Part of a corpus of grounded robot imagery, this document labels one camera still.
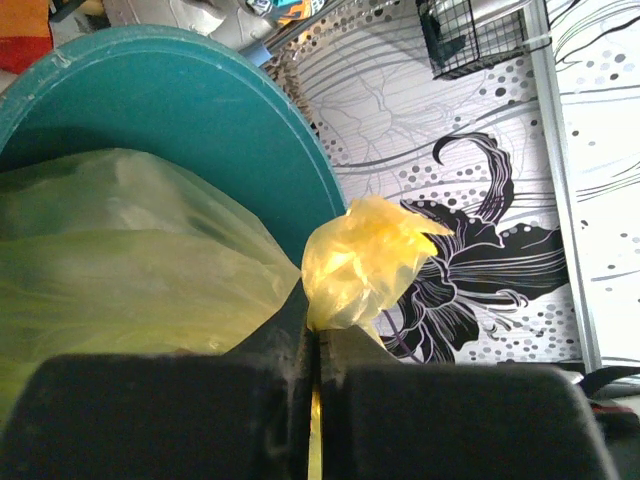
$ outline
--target metal strip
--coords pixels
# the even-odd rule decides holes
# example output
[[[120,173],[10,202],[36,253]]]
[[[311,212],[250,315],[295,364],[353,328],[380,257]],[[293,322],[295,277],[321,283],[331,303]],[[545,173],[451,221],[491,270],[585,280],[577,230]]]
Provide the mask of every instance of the metal strip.
[[[529,38],[536,39],[549,34],[549,19],[545,0],[533,0],[529,3],[524,8],[524,18]],[[570,175],[567,136],[564,129],[560,89],[558,88],[552,49],[534,48],[531,52],[531,61],[538,88],[538,102],[544,125],[544,136],[573,294],[574,310],[578,322],[582,359],[585,370],[589,373],[602,367],[602,359],[600,358],[596,327],[589,310],[585,291],[585,285],[589,283],[589,279],[585,278],[580,264],[578,242],[573,228],[576,202],[572,193],[575,192],[575,188]]]

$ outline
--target bucket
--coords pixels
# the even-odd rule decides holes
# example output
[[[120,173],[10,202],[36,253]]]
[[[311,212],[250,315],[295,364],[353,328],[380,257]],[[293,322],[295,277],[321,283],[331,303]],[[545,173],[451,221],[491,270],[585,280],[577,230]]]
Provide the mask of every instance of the bucket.
[[[150,25],[79,38],[0,97],[0,172],[121,147],[191,170],[257,215],[300,266],[344,213],[322,147],[260,70],[195,33]]]

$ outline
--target translucent garbage bag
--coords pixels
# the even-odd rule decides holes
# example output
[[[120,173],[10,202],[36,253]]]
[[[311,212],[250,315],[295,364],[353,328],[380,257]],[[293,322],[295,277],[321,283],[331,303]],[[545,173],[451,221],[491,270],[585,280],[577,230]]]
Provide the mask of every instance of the translucent garbage bag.
[[[354,200],[346,215],[317,228],[302,258],[310,328],[358,324],[380,341],[371,320],[392,307],[438,253],[425,233],[452,232],[378,196]]]
[[[61,353],[224,353],[300,278],[253,214],[153,155],[0,175],[0,419]]]

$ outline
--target wire mesh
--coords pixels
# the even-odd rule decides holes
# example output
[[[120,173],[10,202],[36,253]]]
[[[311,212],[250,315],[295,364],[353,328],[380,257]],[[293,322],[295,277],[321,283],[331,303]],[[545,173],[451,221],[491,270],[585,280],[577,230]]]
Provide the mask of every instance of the wire mesh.
[[[476,26],[472,0],[416,0],[434,78],[453,80],[526,53],[521,11]]]

